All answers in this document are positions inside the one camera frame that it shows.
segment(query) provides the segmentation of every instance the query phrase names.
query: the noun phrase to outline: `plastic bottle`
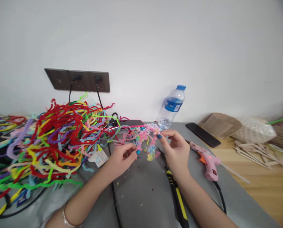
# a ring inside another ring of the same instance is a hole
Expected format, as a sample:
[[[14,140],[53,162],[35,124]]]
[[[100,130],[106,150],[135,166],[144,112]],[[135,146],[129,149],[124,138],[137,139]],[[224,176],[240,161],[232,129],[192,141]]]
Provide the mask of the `plastic bottle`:
[[[160,128],[169,129],[171,127],[175,115],[178,113],[185,100],[185,89],[186,86],[178,85],[168,96],[167,102],[160,112],[158,121]]]

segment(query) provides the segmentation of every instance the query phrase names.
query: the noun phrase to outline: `plug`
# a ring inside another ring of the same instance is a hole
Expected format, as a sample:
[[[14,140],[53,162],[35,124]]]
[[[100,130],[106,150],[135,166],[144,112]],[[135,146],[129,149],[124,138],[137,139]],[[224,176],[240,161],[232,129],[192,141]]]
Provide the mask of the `plug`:
[[[95,75],[95,83],[101,82],[102,76],[101,75]]]

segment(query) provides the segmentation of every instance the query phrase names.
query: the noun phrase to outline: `black phone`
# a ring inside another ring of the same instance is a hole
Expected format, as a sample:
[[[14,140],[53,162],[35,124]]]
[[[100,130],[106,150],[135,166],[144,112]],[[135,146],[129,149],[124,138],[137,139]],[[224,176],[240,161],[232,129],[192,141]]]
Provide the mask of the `black phone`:
[[[198,126],[196,123],[186,124],[186,127],[190,131],[192,131],[194,134],[196,134],[197,137],[199,137],[201,140],[203,140],[205,143],[207,143],[211,147],[217,147],[218,145],[221,144],[220,141],[218,141],[216,138],[214,138],[212,135],[206,132],[203,128]]]
[[[130,127],[142,127],[145,125],[141,120],[121,120],[119,124],[120,126],[128,125]]]

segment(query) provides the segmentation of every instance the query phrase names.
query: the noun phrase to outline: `glue gun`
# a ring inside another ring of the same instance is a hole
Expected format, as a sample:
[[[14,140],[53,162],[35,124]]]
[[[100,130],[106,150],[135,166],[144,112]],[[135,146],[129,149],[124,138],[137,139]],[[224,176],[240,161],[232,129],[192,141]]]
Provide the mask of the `glue gun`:
[[[192,150],[194,150],[201,156],[199,161],[206,165],[206,172],[204,174],[205,177],[209,181],[218,181],[218,175],[215,165],[219,165],[221,163],[221,160],[199,145],[188,140],[186,140],[186,142],[189,143]]]

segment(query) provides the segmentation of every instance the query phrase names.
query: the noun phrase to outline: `orange trigger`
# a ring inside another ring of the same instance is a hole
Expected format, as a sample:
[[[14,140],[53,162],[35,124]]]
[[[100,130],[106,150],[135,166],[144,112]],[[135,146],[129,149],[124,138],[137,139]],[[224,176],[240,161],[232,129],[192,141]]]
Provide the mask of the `orange trigger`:
[[[199,159],[199,161],[202,162],[202,163],[204,163],[205,165],[207,165],[207,162],[206,162],[206,160],[204,159],[203,155],[202,155],[201,153],[198,153],[198,154],[201,156],[201,158]]]

